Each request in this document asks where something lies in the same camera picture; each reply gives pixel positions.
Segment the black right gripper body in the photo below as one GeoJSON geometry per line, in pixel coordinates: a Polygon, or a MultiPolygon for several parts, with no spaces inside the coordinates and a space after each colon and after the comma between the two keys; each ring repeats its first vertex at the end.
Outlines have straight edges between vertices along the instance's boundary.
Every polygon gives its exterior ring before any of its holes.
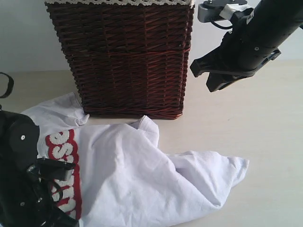
{"type": "Polygon", "coordinates": [[[219,62],[223,78],[248,78],[281,52],[276,44],[264,44],[254,35],[262,21],[255,18],[254,9],[223,9],[220,16],[229,20],[233,29],[223,37],[219,47],[219,62]]]}

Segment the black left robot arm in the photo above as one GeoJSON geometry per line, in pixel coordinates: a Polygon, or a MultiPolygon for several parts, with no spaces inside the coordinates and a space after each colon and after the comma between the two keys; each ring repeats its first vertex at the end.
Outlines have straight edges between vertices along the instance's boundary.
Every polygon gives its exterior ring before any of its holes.
{"type": "Polygon", "coordinates": [[[23,114],[0,112],[0,224],[3,227],[77,227],[56,206],[52,188],[67,181],[75,164],[38,158],[40,128],[23,114]]]}

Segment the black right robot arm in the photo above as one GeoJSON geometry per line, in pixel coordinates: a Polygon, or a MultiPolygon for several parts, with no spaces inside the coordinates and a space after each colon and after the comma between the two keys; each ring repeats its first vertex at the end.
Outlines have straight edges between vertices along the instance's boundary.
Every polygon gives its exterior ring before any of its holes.
{"type": "Polygon", "coordinates": [[[246,0],[206,0],[198,6],[198,20],[227,32],[220,46],[195,59],[195,77],[208,73],[210,92],[250,78],[280,55],[279,46],[303,26],[303,2],[262,0],[256,7],[246,0]]]}

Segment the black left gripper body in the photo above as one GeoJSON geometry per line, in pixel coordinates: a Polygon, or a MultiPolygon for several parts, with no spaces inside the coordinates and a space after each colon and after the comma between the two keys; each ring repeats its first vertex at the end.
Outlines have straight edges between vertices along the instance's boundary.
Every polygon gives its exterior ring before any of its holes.
{"type": "Polygon", "coordinates": [[[78,227],[56,206],[51,187],[63,192],[59,185],[45,174],[20,171],[12,166],[0,168],[0,225],[2,227],[78,227]]]}

